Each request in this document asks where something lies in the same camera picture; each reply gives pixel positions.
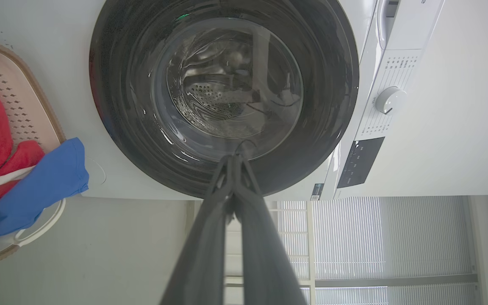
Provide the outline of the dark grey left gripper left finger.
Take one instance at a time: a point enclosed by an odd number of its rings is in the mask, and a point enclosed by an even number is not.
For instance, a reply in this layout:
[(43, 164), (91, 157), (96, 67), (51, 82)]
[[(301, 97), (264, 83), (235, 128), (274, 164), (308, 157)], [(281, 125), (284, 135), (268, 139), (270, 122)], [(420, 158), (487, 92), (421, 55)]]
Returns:
[(221, 159), (192, 224), (162, 305), (222, 305), (225, 231), (233, 208), (232, 155)]

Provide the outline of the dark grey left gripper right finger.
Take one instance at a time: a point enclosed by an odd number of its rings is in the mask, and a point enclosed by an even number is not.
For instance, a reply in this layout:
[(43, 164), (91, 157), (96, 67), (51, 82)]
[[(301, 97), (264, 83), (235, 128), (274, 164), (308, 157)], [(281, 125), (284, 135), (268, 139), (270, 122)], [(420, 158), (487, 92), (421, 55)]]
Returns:
[(306, 299), (252, 168), (233, 156), (235, 211), (241, 223), (244, 303), (305, 305)]

